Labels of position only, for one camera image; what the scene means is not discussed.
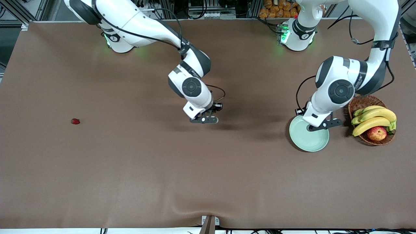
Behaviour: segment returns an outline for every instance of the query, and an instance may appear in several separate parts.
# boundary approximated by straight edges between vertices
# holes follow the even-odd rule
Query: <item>red apple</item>
[[[375,142],[379,142],[387,137],[387,131],[384,127],[377,126],[367,130],[367,137]]]

